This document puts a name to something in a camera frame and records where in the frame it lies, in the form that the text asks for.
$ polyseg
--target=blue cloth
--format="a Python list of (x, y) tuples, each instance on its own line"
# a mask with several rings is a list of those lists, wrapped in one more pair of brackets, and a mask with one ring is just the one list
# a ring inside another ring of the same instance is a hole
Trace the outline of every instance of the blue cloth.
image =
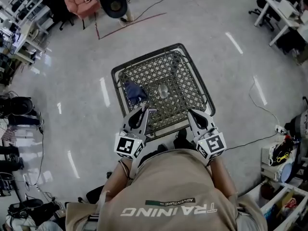
[(126, 90), (126, 97), (132, 102), (133, 105), (138, 104), (140, 101), (148, 97), (145, 90), (131, 80), (125, 82), (124, 87)]

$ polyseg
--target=concrete floor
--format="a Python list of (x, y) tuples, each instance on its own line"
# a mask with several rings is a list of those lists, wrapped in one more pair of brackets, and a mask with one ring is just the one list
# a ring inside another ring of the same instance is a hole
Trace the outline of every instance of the concrete floor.
[[(138, 16), (157, 1), (131, 0), (130, 7)], [(301, 98), (307, 95), (307, 66), (297, 66), (291, 56), (283, 55), (276, 46), (269, 47), (270, 38), (277, 31), (272, 33), (266, 26), (254, 27), (257, 16), (249, 15), (248, 10), (256, 6), (256, 0), (165, 0), (143, 18), (167, 14), (101, 40), (97, 39), (93, 22), (85, 30), (77, 18), (73, 27), (68, 23), (63, 31), (58, 26), (53, 28), (48, 50), (38, 54), (40, 59), (33, 65), (39, 73), (25, 68), (10, 86), (20, 96), (31, 96), (45, 120), (44, 160), (38, 181), (41, 189), (62, 201), (76, 201), (105, 183), (106, 172), (118, 160), (113, 147), (115, 133), (122, 123), (110, 72), (126, 61), (174, 43), (183, 43), (197, 66), (216, 106), (214, 121), (229, 148), (274, 133), (275, 119), (255, 107), (248, 96), (252, 76), (257, 76), (263, 89), (265, 107), (280, 119), (281, 125), (301, 113)], [(117, 20), (99, 13), (101, 36), (118, 28)], [(226, 32), (233, 36), (243, 54)], [(108, 107), (101, 78), (109, 96)], [(256, 87), (252, 97), (263, 106)], [(170, 135), (149, 143), (147, 150), (162, 141), (172, 145), (173, 139), (174, 135)], [(273, 140), (229, 150), (223, 155), (240, 193), (260, 180), (261, 146)], [(22, 175), (26, 174), (35, 183), (42, 156), (41, 135), (35, 131), (33, 138), (18, 139), (17, 145), (21, 146), (26, 167), (16, 172), (15, 177), (23, 180)], [(27, 192), (24, 183), (19, 182), (19, 187), (21, 193)], [(40, 195), (34, 187), (28, 194)]]

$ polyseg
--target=person's right arm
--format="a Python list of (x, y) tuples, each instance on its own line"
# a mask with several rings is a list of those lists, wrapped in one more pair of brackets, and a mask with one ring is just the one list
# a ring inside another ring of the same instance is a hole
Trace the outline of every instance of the person's right arm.
[(220, 190), (226, 196), (226, 198), (237, 194), (234, 182), (227, 172), (221, 157), (215, 157), (210, 166), (212, 170), (212, 180), (215, 188)]

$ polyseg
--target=office chair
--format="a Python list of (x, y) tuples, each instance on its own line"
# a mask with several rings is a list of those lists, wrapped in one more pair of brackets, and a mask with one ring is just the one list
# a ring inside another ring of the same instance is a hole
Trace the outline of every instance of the office chair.
[[(257, 5), (259, 8), (264, 8), (266, 5), (266, 0), (257, 0)], [(261, 14), (261, 10), (259, 9), (254, 9), (248, 11), (249, 14), (254, 13), (257, 15)], [(268, 10), (266, 11), (266, 14), (263, 16), (261, 23), (259, 24), (260, 26), (263, 26), (265, 23), (267, 23), (270, 26), (270, 30), (274, 31), (275, 28), (271, 24), (270, 19), (274, 18), (276, 21), (280, 21), (280, 16), (271, 8), (269, 7)]]

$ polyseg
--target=person's left arm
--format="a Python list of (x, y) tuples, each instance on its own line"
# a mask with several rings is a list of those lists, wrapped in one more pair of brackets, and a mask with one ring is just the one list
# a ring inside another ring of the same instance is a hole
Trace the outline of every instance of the person's left arm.
[[(128, 167), (130, 172), (132, 160), (122, 158), (121, 161)], [(102, 193), (106, 192), (105, 202), (112, 200), (119, 192), (121, 192), (126, 187), (127, 182), (128, 178), (125, 174), (125, 171), (122, 165), (118, 163), (115, 170), (112, 172), (110, 178), (107, 180), (103, 187)]]

